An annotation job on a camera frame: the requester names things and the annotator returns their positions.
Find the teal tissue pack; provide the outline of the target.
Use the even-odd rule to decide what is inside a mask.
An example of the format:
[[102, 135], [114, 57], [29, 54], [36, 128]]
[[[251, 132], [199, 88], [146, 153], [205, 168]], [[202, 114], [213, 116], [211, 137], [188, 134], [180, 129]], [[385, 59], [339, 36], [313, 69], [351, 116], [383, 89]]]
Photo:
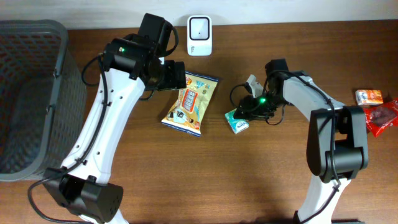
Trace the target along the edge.
[[245, 119], [236, 119], [234, 118], [234, 113], [236, 109], [227, 112], [224, 116], [231, 127], [233, 133], [238, 134], [244, 131], [249, 127], [249, 123]]

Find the beige wet wipes pack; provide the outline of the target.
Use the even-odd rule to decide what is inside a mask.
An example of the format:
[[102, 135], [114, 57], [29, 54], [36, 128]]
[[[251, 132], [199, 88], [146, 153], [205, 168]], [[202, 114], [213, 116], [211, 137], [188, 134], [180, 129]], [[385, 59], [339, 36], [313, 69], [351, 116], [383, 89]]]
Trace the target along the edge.
[[201, 136], [205, 111], [218, 84], [218, 79], [185, 72], [187, 87], [180, 89], [178, 98], [161, 123], [193, 136]]

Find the orange tissue pack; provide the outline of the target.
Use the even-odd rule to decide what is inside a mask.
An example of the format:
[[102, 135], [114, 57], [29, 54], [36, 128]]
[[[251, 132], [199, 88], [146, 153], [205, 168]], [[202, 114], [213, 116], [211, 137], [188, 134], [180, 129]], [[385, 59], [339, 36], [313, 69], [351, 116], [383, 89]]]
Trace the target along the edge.
[[380, 90], [356, 90], [355, 97], [358, 105], [373, 106], [384, 102]]

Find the red candy bag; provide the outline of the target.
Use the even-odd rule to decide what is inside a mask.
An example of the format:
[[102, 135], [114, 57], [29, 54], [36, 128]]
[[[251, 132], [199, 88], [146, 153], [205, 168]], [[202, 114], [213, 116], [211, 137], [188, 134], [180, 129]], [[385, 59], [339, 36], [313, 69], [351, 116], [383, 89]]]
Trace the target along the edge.
[[382, 105], [364, 109], [366, 117], [366, 127], [378, 137], [388, 127], [397, 126], [397, 99]]

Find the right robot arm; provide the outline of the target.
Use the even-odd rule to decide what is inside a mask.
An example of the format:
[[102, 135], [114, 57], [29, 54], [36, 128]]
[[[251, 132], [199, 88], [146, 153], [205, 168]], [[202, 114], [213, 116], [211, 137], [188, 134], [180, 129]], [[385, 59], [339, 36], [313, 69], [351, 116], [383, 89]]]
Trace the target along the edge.
[[292, 223], [331, 223], [344, 189], [369, 163], [364, 110], [335, 100], [303, 70], [289, 70], [283, 58], [266, 63], [265, 72], [264, 84], [254, 75], [243, 83], [249, 94], [235, 106], [233, 117], [268, 123], [278, 108], [287, 105], [306, 117], [306, 158], [312, 177]]

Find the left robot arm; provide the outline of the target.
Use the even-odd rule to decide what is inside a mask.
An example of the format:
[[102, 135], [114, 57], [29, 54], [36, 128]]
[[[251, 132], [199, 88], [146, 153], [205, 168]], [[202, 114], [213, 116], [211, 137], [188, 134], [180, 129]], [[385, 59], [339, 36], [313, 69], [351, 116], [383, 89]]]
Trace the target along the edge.
[[124, 190], [111, 184], [114, 154], [135, 104], [145, 91], [186, 87], [183, 62], [169, 60], [175, 27], [145, 14], [139, 31], [115, 38], [98, 55], [100, 83], [83, 129], [58, 168], [48, 168], [41, 184], [79, 223], [124, 223]]

